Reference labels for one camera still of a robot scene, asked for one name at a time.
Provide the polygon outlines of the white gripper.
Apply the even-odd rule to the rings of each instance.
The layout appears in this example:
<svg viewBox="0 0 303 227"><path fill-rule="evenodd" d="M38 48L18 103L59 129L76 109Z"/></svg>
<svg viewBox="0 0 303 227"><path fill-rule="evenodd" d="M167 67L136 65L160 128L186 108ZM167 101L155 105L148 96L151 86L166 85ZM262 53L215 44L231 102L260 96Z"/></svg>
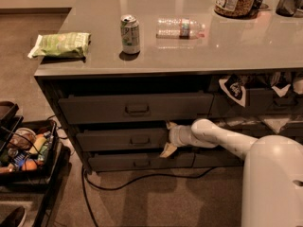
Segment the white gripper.
<svg viewBox="0 0 303 227"><path fill-rule="evenodd" d="M169 130L170 143L166 143L160 154L161 158L168 158L177 150L177 147L190 146L192 143L192 133L190 126L177 125L174 122L166 122Z"/></svg>

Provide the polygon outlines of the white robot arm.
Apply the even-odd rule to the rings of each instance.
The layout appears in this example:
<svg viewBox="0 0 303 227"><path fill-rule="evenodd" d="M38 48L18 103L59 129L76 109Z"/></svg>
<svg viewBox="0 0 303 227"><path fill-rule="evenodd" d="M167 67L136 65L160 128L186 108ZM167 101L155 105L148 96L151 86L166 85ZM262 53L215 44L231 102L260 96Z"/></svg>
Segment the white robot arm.
<svg viewBox="0 0 303 227"><path fill-rule="evenodd" d="M179 147L221 146L244 161L241 227L303 227L303 145L281 135L255 138L197 119L167 124L169 141L160 154Z"/></svg>

